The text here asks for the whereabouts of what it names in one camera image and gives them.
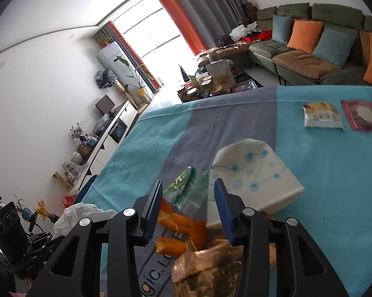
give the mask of ceiling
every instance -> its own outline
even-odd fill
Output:
[[[45,33],[97,25],[125,0],[12,0],[0,16],[0,52]]]

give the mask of window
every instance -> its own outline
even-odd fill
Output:
[[[142,0],[113,21],[149,70],[178,88],[179,65],[189,75],[197,70],[194,55],[159,0]]]

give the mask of gray curtain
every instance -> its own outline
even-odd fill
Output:
[[[178,0],[208,48],[245,20],[241,9],[247,0]]]

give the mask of monitor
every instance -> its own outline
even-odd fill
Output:
[[[114,102],[111,101],[108,95],[105,95],[99,102],[95,104],[95,106],[100,110],[102,114],[110,114],[110,111],[114,107]]]

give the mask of blue bedspread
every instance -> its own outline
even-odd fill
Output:
[[[372,132],[351,130],[340,100],[352,99],[372,101],[372,87],[260,88],[147,113],[83,201],[120,211],[157,178],[167,186],[188,165],[208,169],[216,151],[229,143],[265,141],[306,189],[275,217],[298,218],[350,296],[360,297],[372,282]],[[304,128],[303,102],[332,103],[345,130]],[[145,259],[137,260],[141,283],[144,271],[157,267],[148,260],[151,244],[141,251]],[[168,279],[160,280],[153,296],[173,293]]]

